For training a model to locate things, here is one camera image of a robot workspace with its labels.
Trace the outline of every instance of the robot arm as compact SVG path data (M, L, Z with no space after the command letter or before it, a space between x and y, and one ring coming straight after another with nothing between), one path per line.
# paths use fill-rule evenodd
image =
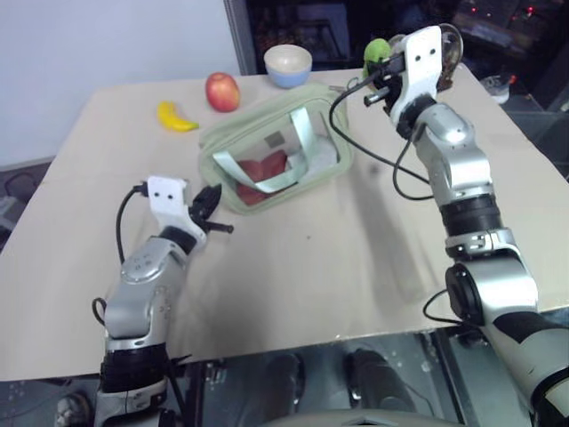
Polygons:
M171 411L157 410L165 400L170 368L166 339L172 303L186 282L190 253L205 244L206 234L233 231L207 221L219 204L220 186L206 187L188 207L186 185L156 176L146 183L145 194L161 231L124 262L120 282L108 300L95 426L113 423L112 418L120 415L127 415L120 425L173 425Z
M374 84L397 132L411 140L429 173L448 235L446 252L454 260L445 275L453 311L481 328L542 425L566 422L569 329L537 312L537 286L511 230L502 226L490 166L473 126L435 101L440 28L415 32L394 51L389 68L405 63L404 69L386 75L377 63Z

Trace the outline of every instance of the robot forearm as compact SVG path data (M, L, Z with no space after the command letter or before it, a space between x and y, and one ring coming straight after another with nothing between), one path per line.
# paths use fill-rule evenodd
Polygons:
M434 103L418 115L412 141L455 261L445 277L453 311L481 327L543 425L562 422L569 416L569 329L537 313L537 286L511 230L502 226L472 125Z

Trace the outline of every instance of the bag handle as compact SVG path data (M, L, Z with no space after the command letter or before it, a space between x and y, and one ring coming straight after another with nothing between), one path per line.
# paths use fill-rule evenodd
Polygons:
M290 116L294 130L301 141L302 150L286 158L289 169L283 173L264 181L254 182L228 151L214 153L213 160L237 182L263 193L274 193L296 184L309 170L310 160L315 155L317 135L314 133L306 108L296 109L290 113Z

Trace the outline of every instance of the bowl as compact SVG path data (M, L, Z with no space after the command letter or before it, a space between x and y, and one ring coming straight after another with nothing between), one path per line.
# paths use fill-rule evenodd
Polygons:
M290 88L303 85L312 69L312 55L295 44L279 44L265 52L265 68L275 85Z

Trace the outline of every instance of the green fruit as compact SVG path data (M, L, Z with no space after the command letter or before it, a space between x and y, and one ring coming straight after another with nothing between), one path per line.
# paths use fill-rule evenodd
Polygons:
M382 38L372 40L364 51L364 78L368 76L367 64L368 62L379 62L385 60L391 55L391 46Z

